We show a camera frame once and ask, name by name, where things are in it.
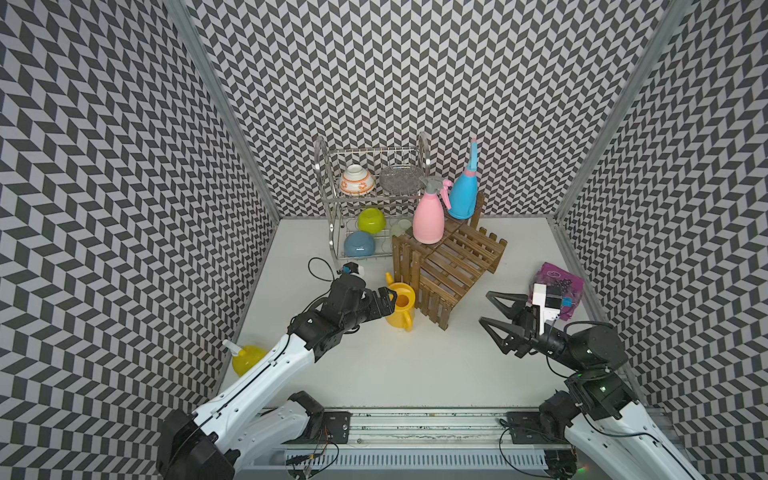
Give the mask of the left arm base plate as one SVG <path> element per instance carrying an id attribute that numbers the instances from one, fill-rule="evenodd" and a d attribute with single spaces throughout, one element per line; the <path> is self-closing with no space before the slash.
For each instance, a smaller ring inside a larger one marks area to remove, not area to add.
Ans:
<path id="1" fill-rule="evenodd" d="M 350 411 L 332 410 L 311 414 L 304 431 L 298 437 L 285 441 L 285 444 L 346 444 L 351 419 Z"/>

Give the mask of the blue spray bottle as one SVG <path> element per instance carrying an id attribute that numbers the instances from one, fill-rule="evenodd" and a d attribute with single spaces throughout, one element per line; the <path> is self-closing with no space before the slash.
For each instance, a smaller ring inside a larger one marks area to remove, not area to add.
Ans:
<path id="1" fill-rule="evenodd" d="M 449 200 L 448 213 L 457 220 L 466 220 L 473 216 L 478 193 L 479 144 L 476 138 L 470 143 L 470 159 L 461 176 L 454 182 Z"/>

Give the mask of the yellow watering can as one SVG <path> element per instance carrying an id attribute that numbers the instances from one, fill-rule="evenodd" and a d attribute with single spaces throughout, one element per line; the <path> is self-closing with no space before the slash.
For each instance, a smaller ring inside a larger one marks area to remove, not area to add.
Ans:
<path id="1" fill-rule="evenodd" d="M 395 311 L 386 318 L 387 323 L 398 329 L 411 332 L 414 326 L 416 294 L 414 289 L 403 282 L 396 282 L 391 273 L 386 274 L 387 287 L 397 294 Z"/>

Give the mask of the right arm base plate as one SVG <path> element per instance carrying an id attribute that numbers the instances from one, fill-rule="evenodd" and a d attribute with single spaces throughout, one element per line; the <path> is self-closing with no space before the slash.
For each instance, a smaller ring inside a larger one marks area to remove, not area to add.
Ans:
<path id="1" fill-rule="evenodd" d="M 575 419 L 581 414 L 578 407 L 556 408 L 545 411 L 510 411 L 499 421 L 509 431 L 516 445 L 572 445 L 592 443 L 588 431 L 578 430 Z"/>

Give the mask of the pink spray bottle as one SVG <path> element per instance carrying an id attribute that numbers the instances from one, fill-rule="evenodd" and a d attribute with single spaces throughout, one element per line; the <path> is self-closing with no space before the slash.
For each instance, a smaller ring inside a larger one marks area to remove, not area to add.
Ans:
<path id="1" fill-rule="evenodd" d="M 449 189 L 453 183 L 439 175 L 422 176 L 425 187 L 413 217 L 413 236 L 422 244 L 438 243 L 445 229 L 445 209 L 451 208 Z"/>

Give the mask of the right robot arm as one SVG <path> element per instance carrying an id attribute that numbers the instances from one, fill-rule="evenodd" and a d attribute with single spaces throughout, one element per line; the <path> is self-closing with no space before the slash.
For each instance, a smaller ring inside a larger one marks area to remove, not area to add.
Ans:
<path id="1" fill-rule="evenodd" d="M 537 284 L 531 296 L 490 291 L 487 299 L 503 320 L 482 317 L 480 325 L 503 354 L 539 353 L 568 369 L 564 390 L 535 413 L 507 413 L 501 425 L 516 445 L 569 445 L 572 452 L 546 458 L 545 479 L 570 479 L 583 452 L 612 479 L 699 479 L 701 473 L 674 445 L 619 374 L 628 362 L 613 325 L 581 321 L 579 331 L 556 327 L 563 296 Z"/>

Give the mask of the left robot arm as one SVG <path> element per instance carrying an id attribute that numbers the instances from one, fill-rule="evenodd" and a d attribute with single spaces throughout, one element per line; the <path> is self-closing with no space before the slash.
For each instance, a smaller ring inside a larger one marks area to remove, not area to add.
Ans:
<path id="1" fill-rule="evenodd" d="M 388 287 L 367 288 L 343 272 L 294 316 L 266 356 L 223 392 L 193 412 L 174 410 L 160 427 L 156 470 L 164 479 L 232 479 L 239 470 L 278 445 L 303 434 L 315 438 L 322 406 L 307 393 L 291 395 L 265 412 L 269 401 L 305 368 L 317 363 L 355 327 L 388 317 L 398 295 Z"/>

